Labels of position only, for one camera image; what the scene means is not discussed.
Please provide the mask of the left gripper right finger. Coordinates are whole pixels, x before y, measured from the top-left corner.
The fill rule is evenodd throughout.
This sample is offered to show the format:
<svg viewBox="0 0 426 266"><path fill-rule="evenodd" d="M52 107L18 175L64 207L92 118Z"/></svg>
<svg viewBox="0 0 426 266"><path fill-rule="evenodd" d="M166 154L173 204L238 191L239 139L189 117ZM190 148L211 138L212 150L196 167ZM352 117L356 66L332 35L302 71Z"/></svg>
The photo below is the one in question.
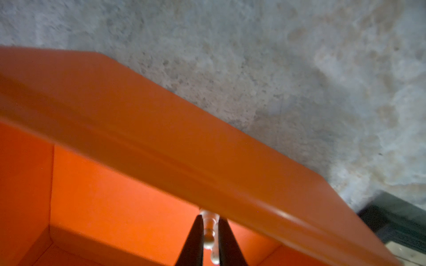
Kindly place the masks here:
<svg viewBox="0 0 426 266"><path fill-rule="evenodd" d="M226 218L220 218L219 230L219 258L221 266L248 266L247 261L238 245Z"/></svg>

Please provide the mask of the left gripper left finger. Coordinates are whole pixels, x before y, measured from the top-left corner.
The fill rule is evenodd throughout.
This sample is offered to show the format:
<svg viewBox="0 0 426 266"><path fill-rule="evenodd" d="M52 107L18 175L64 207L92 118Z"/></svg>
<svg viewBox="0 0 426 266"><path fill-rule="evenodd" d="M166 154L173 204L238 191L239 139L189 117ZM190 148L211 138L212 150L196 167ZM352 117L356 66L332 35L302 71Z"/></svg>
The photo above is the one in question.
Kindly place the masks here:
<svg viewBox="0 0 426 266"><path fill-rule="evenodd" d="M175 266L202 266L204 254L204 223L198 215L192 225Z"/></svg>

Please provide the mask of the white pawn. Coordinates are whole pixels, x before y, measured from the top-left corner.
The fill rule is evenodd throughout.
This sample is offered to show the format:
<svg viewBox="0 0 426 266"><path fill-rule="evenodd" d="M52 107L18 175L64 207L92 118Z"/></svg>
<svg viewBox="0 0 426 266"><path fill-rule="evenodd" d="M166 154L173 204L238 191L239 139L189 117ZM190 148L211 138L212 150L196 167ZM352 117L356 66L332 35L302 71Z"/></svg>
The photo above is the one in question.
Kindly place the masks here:
<svg viewBox="0 0 426 266"><path fill-rule="evenodd" d="M219 266L220 254L218 223L220 216L206 209L201 209L200 214L203 218L204 224L204 248L211 251L211 262L214 265Z"/></svg>

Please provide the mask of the folding chess board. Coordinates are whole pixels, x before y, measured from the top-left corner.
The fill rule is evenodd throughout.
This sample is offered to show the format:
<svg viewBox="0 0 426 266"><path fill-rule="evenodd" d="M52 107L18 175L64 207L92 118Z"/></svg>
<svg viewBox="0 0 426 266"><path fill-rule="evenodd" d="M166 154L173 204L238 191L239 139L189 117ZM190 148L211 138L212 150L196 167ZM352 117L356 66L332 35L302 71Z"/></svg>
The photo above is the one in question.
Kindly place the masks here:
<svg viewBox="0 0 426 266"><path fill-rule="evenodd" d="M426 211L386 192L358 212L403 266L426 264Z"/></svg>

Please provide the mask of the orange plastic tray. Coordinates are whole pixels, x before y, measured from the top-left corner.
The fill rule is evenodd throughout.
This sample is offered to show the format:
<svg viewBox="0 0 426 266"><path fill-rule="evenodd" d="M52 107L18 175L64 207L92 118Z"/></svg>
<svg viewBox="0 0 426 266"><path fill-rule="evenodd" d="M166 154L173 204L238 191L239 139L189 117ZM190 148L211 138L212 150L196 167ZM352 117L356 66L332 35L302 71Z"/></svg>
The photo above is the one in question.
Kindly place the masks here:
<svg viewBox="0 0 426 266"><path fill-rule="evenodd" d="M2 47L1 119L328 265L398 265L322 176L106 55Z"/></svg>

